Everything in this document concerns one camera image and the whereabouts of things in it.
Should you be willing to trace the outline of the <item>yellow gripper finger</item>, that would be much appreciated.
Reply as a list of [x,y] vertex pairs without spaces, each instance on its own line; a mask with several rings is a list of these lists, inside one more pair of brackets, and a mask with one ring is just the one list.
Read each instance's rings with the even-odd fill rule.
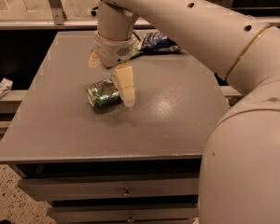
[[90,56],[90,58],[89,58],[89,67],[90,67],[90,68],[93,68],[93,67],[99,66],[99,65],[101,65],[101,64],[102,64],[102,63],[101,63],[101,60],[100,60],[100,58],[98,57],[98,54],[97,54],[96,50],[93,49],[93,50],[91,51],[91,56]]
[[127,107],[135,104],[133,68],[128,63],[119,64],[111,77],[119,96]]

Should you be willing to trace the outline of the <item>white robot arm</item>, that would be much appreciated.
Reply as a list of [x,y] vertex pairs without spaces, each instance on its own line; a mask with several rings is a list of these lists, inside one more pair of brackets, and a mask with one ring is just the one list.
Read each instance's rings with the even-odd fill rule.
[[209,134],[200,224],[280,224],[280,29],[205,0],[102,0],[167,34],[242,94]]

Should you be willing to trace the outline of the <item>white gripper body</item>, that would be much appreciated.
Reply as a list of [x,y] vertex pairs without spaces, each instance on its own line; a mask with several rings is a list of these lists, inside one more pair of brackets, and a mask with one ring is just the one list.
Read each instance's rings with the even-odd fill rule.
[[112,41],[96,32],[94,36],[94,49],[105,67],[113,67],[132,58],[133,40],[130,38],[126,41]]

